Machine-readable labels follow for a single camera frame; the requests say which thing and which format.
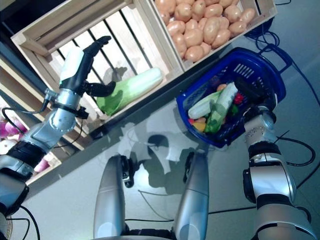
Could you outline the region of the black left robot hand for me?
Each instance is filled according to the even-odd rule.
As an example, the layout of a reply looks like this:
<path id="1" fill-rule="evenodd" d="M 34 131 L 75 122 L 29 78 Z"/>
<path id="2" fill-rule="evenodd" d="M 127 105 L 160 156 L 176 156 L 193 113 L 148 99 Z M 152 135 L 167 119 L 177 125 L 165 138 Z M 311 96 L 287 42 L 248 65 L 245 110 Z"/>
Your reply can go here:
<path id="1" fill-rule="evenodd" d="M 59 87 L 68 89 L 80 97 L 84 93 L 93 97 L 107 97 L 111 95 L 116 83 L 104 85 L 102 83 L 89 83 L 87 81 L 94 61 L 99 50 L 111 40 L 110 36 L 103 36 L 85 49 L 76 46 L 68 53 L 61 74 Z"/>

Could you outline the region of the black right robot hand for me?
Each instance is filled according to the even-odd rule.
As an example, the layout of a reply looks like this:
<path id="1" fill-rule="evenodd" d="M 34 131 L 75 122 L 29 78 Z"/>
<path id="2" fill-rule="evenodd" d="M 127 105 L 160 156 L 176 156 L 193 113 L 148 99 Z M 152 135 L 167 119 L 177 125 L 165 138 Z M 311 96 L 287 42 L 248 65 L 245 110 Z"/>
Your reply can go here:
<path id="1" fill-rule="evenodd" d="M 242 77 L 237 77 L 234 81 L 235 87 L 243 93 L 250 102 L 255 105 L 259 104 L 273 104 L 274 95 L 264 91 L 263 89 L 256 88 L 254 85 L 246 82 Z"/>

